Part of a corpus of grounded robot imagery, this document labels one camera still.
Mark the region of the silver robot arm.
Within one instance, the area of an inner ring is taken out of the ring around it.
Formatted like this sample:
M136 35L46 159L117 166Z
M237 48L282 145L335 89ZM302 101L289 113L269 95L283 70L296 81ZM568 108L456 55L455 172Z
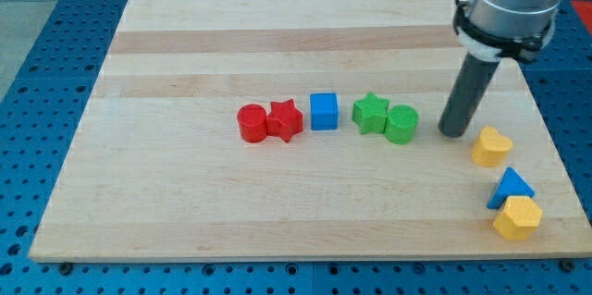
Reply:
M455 0L453 28L468 53L484 62L533 62L553 37L561 0Z

